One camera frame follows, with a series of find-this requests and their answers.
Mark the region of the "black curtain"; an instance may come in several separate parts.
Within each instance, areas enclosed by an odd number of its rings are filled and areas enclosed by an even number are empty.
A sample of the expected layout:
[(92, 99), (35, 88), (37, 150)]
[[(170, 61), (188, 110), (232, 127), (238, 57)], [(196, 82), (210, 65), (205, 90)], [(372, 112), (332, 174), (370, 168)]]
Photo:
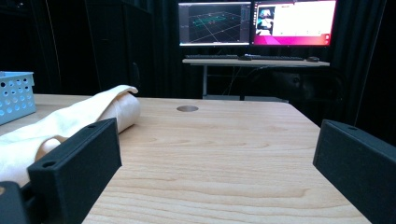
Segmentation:
[(337, 0), (331, 66), (346, 76), (340, 120), (396, 146), (396, 0)]

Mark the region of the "cream cloth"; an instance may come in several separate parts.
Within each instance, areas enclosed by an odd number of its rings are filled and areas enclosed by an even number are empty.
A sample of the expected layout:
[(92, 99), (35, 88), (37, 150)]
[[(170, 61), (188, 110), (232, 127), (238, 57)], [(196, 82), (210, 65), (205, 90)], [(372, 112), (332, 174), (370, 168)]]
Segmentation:
[(115, 118), (122, 132), (137, 121), (141, 106), (138, 89), (119, 85), (84, 101), (58, 109), (40, 121), (0, 136), (0, 182), (23, 186), (29, 182), (27, 167), (51, 152), (82, 128)]

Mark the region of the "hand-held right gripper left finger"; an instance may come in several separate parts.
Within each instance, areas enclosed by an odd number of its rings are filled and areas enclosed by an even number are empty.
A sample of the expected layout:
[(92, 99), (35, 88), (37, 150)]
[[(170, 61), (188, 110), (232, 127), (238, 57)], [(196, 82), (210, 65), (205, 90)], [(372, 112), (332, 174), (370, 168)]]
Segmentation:
[(90, 124), (27, 168), (35, 224), (81, 224), (121, 167), (117, 121)]

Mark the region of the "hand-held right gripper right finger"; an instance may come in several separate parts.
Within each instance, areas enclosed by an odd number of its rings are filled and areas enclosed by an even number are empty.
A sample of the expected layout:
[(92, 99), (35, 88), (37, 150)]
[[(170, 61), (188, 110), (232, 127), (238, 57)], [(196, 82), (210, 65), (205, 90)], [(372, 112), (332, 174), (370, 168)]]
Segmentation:
[(325, 119), (313, 165), (373, 224), (396, 224), (396, 147)]

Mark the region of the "light blue perforated plastic basket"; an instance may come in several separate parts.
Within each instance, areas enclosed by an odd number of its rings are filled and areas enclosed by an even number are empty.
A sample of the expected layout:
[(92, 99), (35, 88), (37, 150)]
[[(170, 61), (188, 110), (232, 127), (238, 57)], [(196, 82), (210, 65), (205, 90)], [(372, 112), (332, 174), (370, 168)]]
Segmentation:
[(0, 125), (36, 112), (33, 74), (0, 71)]

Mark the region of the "black chair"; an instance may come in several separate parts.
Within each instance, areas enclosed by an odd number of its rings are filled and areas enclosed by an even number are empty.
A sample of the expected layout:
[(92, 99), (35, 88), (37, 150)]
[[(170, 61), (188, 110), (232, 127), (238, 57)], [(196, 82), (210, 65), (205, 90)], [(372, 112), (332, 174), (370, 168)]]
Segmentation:
[(320, 125), (324, 119), (340, 119), (345, 93), (345, 76), (330, 66), (260, 67), (245, 78), (240, 100), (262, 96), (287, 101)]

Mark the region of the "monitor with pink white screen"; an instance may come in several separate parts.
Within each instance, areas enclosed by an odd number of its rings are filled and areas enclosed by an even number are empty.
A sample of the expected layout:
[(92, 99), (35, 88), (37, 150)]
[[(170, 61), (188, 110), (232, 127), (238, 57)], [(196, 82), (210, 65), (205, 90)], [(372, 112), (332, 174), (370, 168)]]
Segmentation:
[(336, 0), (253, 1), (252, 46), (327, 47)]

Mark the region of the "monitor with dark grid screen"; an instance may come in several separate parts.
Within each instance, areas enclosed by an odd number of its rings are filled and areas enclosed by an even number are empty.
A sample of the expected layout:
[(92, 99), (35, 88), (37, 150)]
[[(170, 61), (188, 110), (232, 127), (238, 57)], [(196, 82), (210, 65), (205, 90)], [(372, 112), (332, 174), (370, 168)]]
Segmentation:
[(250, 2), (180, 2), (181, 47), (245, 46), (249, 44)]

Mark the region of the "black keyboard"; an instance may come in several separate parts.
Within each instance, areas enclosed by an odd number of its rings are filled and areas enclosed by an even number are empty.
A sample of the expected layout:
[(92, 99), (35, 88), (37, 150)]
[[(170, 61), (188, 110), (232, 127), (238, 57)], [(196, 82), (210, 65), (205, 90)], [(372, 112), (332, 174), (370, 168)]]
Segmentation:
[(185, 55), (185, 59), (238, 59), (238, 55), (206, 55), (206, 54), (193, 54)]
[(268, 55), (248, 55), (252, 60), (272, 60), (272, 61), (304, 61), (302, 57), (294, 56), (268, 56)]

